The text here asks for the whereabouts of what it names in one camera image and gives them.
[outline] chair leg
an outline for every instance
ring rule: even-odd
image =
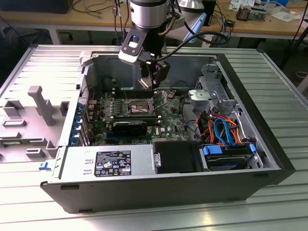
[[[93,41],[92,31],[88,30],[87,33],[88,33],[88,37],[89,37],[89,44],[93,44],[94,41]]]
[[[72,34],[71,32],[69,32],[69,31],[59,31],[58,33],[59,33],[60,35],[68,35],[68,38],[69,38],[70,40],[73,40],[73,39],[74,39],[73,34]]]

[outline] power supply label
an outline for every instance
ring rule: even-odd
[[[130,151],[97,152],[94,175],[96,177],[131,175]]]

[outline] aluminum extrusion table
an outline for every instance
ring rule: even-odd
[[[0,106],[25,95],[30,82],[59,86],[54,102],[70,100],[82,68],[82,51],[114,51],[111,46],[40,45],[29,48],[0,90]],[[264,54],[253,49],[183,48],[182,52],[223,53],[256,103],[296,173],[280,185],[261,189],[246,201],[95,214],[68,214],[40,187],[40,162],[0,164],[1,230],[306,230],[308,225],[308,102]]]

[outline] black cable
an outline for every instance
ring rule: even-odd
[[[222,6],[222,8],[223,8],[225,11],[231,12],[230,14],[227,14],[227,15],[226,15],[227,17],[230,17],[231,14],[233,13],[233,11],[236,10],[236,7],[235,7],[232,3],[226,2],[226,3],[220,3],[220,4],[222,4],[221,6]],[[225,5],[230,5],[230,6],[232,6],[232,9],[230,10],[229,8],[228,8],[228,9],[224,8]]]
[[[228,41],[228,43],[227,43],[227,47],[229,46],[229,42],[230,42],[230,40],[231,40],[231,37],[232,37],[232,32],[233,32],[233,27],[229,27],[230,28],[230,33],[227,35],[227,37],[230,35],[230,38],[229,38],[229,41]]]
[[[169,4],[170,4],[170,6],[171,6],[172,16],[175,16],[175,9],[174,9],[174,5],[173,5],[172,0],[169,0]]]
[[[289,61],[289,59],[290,59],[292,53],[293,53],[293,52],[296,50],[296,48],[298,47],[298,46],[296,46],[296,44],[295,44],[294,47],[296,47],[296,48],[294,49],[294,48],[292,48],[292,45],[293,45],[293,42],[295,41],[295,38],[296,38],[296,36],[297,36],[297,34],[298,34],[298,32],[299,32],[299,30],[300,30],[302,24],[303,24],[303,21],[304,21],[305,15],[306,15],[306,11],[307,11],[307,7],[308,7],[308,2],[307,2],[307,4],[306,4],[305,10],[304,10],[304,14],[303,14],[303,18],[302,18],[302,20],[301,20],[301,22],[300,22],[300,24],[299,24],[299,27],[298,27],[298,29],[297,29],[297,32],[296,32],[296,34],[294,35],[294,38],[292,39],[292,42],[291,42],[291,44],[290,44],[290,46],[289,46],[289,49],[288,49],[288,51],[285,53],[285,55],[284,55],[284,57],[283,57],[283,59],[282,59],[282,62],[281,62],[281,64],[280,64],[280,69],[281,69],[281,70],[283,70],[284,66],[285,66],[286,63]]]
[[[218,10],[219,10],[219,12],[218,11],[215,11],[214,10],[214,12],[217,12],[217,13],[219,13],[220,15],[221,15],[221,29],[220,29],[220,33],[222,32],[222,30],[223,30],[223,28],[225,28],[225,31],[226,31],[226,25],[225,25],[225,22],[226,22],[226,20],[227,20],[227,18],[226,18],[226,16],[221,12],[221,8],[220,8],[220,6],[218,5],[218,2],[216,2],[216,6],[217,6],[217,8],[218,8]],[[215,39],[215,42],[221,42],[221,39],[218,41],[218,38],[216,37],[216,39]]]
[[[81,1],[82,1],[82,0],[78,0],[78,1],[76,1],[75,3],[73,3],[72,8],[73,8],[74,11],[81,12],[81,13],[92,13],[92,12],[97,12],[97,11],[103,11],[103,10],[106,10],[106,9],[108,9],[108,8],[113,7],[113,5],[111,5],[111,6],[107,6],[107,7],[105,7],[105,8],[102,8],[102,9],[99,9],[99,10],[94,10],[94,11],[80,11],[80,10],[77,10],[77,9],[75,8],[75,5],[76,5],[78,2],[81,2]]]
[[[92,7],[92,6],[103,5],[103,4],[105,4],[106,2],[107,2],[107,0],[105,0],[105,1],[102,2],[102,3],[97,3],[97,4],[92,4],[92,5],[90,5],[90,6],[87,6],[87,5],[86,5],[86,0],[83,0],[83,3],[84,3],[84,5],[85,5],[86,11],[91,11],[91,10],[90,10],[90,7]],[[91,14],[90,12],[87,12],[88,15],[91,15],[91,16],[94,16],[94,17],[97,17],[97,18],[102,18],[101,12],[94,12],[94,13],[96,13],[96,14]]]
[[[216,20],[217,20],[217,23],[220,25],[220,23],[219,23],[219,18],[221,19],[221,28],[220,28],[220,33],[222,32],[222,30],[223,30],[223,28],[224,28],[224,22],[226,21],[226,16],[221,12],[221,9],[220,9],[220,7],[217,5],[217,7],[218,7],[218,9],[219,9],[219,12],[218,11],[214,11],[214,12],[217,12],[217,13],[219,13],[220,15],[221,15],[221,17],[219,17],[217,14],[214,14],[214,16],[216,16]]]
[[[294,42],[294,40],[295,40],[295,38],[296,38],[296,36],[297,36],[297,34],[298,34],[298,32],[299,32],[301,26],[302,26],[302,24],[303,24],[303,21],[304,21],[305,15],[306,15],[306,11],[307,11],[307,7],[308,7],[308,1],[307,1],[305,10],[304,10],[304,14],[303,14],[302,21],[301,21],[300,24],[299,24],[299,27],[298,27],[298,29],[297,29],[297,32],[296,32],[296,34],[294,35],[294,38],[292,39],[292,42],[291,42],[291,45],[290,45],[290,46],[292,46],[292,44],[293,44],[293,42]]]
[[[126,17],[126,20],[125,20],[125,23],[124,23],[124,29],[123,29],[123,32],[124,32],[124,36],[123,36],[123,39],[125,39],[126,37],[126,25],[127,25],[127,22],[129,20],[129,8],[128,8],[128,2],[126,3],[126,10],[127,10],[127,17]]]
[[[288,8],[288,9],[304,9],[305,7],[286,7],[285,8]]]
[[[188,123],[190,123],[190,122],[196,122],[196,120],[195,120],[195,119],[188,120],[188,121],[186,122],[186,124],[188,124]]]
[[[0,18],[2,21],[4,21],[23,41],[25,41],[25,43],[29,46],[30,44],[28,43],[27,40],[25,40],[18,32],[17,30],[14,29],[14,27],[12,27],[1,15]]]
[[[115,16],[115,37],[116,37],[116,42],[117,42],[117,45],[120,46],[120,43],[119,43],[119,39],[117,37],[117,31],[116,31],[116,16]]]
[[[173,83],[171,83],[170,88],[172,89],[172,86],[173,86],[174,84],[176,84],[176,83],[179,83],[179,82],[180,82],[180,83],[184,83],[187,87],[191,88],[191,86],[189,86],[188,83],[185,82],[184,80],[177,80],[177,81],[174,81]]]
[[[119,8],[120,25],[121,25],[121,36],[122,36],[121,44],[123,44],[123,27],[122,27],[122,15],[121,15],[121,9],[120,9],[120,0],[117,0],[117,6]]]
[[[176,3],[176,5],[177,5],[178,11],[181,13],[182,10],[180,9],[180,5],[179,5],[179,3],[178,3],[178,0],[175,0],[175,3]],[[206,42],[206,43],[209,43],[209,44],[215,44],[215,45],[223,45],[223,44],[226,44],[226,43],[228,42],[228,38],[227,38],[227,37],[225,37],[226,40],[225,40],[223,43],[221,43],[221,42],[209,41],[209,40],[207,40],[207,39],[205,39],[205,38],[203,38],[203,37],[200,37],[200,34],[197,35],[198,33],[197,33],[197,34],[194,33],[194,32],[190,29],[190,27],[187,25],[186,21],[184,21],[184,25],[185,25],[185,27],[187,28],[187,30],[192,34],[192,36],[191,36],[192,39],[195,38],[195,37],[197,37],[198,39],[200,39],[200,40],[203,41],[203,42]]]
[[[220,45],[220,44],[225,44],[225,43],[228,42],[227,36],[225,36],[225,35],[223,35],[223,34],[221,34],[221,33],[219,33],[219,32],[215,32],[215,31],[201,31],[201,32],[199,32],[199,33],[196,33],[196,34],[190,36],[188,39],[186,39],[186,40],[183,41],[180,45],[178,45],[178,46],[176,47],[176,49],[174,49],[174,50],[171,51],[170,53],[166,54],[165,56],[160,57],[160,58],[157,58],[157,59],[153,57],[153,58],[154,58],[154,61],[159,62],[159,61],[162,61],[162,60],[164,60],[164,59],[166,59],[166,58],[169,58],[170,56],[172,56],[173,54],[175,54],[179,49],[181,49],[181,48],[182,48],[186,43],[188,43],[190,40],[192,40],[192,39],[194,39],[195,37],[198,37],[198,36],[200,36],[200,35],[216,35],[216,36],[219,36],[219,37],[221,37],[221,38],[224,39],[224,42],[223,42],[223,43],[213,43],[212,41],[207,41],[208,43],[211,43],[211,44],[218,44],[218,45]]]
[[[186,96],[185,96],[185,98],[184,98],[184,100],[183,100],[183,104],[182,104],[182,109],[181,109],[182,120],[183,120],[184,124],[186,125],[186,127],[187,127],[190,131],[192,131],[200,140],[202,140],[201,136],[199,136],[199,134],[198,134],[197,132],[195,132],[191,127],[189,127],[189,126],[187,125],[187,123],[189,123],[190,120],[189,120],[188,122],[185,122],[185,119],[184,119],[184,116],[183,116],[183,110],[184,110],[185,99],[187,98],[187,96],[188,96],[188,93],[186,94]]]

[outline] wire bundle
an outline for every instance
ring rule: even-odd
[[[239,134],[239,125],[233,122],[230,118],[226,118],[220,114],[203,114],[201,113],[200,116],[195,121],[195,124],[198,126],[200,123],[203,125],[202,120],[207,121],[207,127],[204,131],[200,131],[201,140],[208,143],[214,143],[220,146],[226,146],[227,143],[222,138],[222,135],[225,133],[228,143],[232,146],[237,144],[242,144],[242,140]],[[218,124],[223,124],[224,128],[221,131],[220,135],[218,133]]]
[[[216,1],[216,6],[217,6],[217,8],[218,8],[218,10],[219,11],[216,11],[216,10],[214,10],[214,13],[213,13],[213,18],[216,18],[216,20],[217,20],[217,22],[218,22],[218,24],[220,25],[220,23],[221,23],[221,29],[220,29],[220,33],[226,33],[226,20],[227,20],[227,17],[228,16],[230,16],[231,14],[232,14],[232,12],[233,12],[233,9],[232,10],[226,10],[225,8],[224,8],[224,6],[225,5],[227,5],[227,4],[230,4],[232,7],[234,7],[235,8],[235,6],[233,5],[233,4],[231,4],[231,3],[222,3],[223,5],[222,5],[222,8],[223,9],[225,9],[226,11],[228,11],[228,12],[231,12],[230,14],[228,14],[228,15],[224,15],[222,12],[221,12],[221,8],[220,8],[220,6],[219,6],[219,2],[218,1]],[[230,39],[231,39],[231,36],[232,36],[232,32],[233,32],[233,27],[229,27],[229,29],[230,29],[230,33],[229,34],[227,34],[226,36],[227,37],[230,37],[229,38],[229,40],[228,40],[228,44],[227,44],[227,46],[229,45],[229,41],[230,41]]]

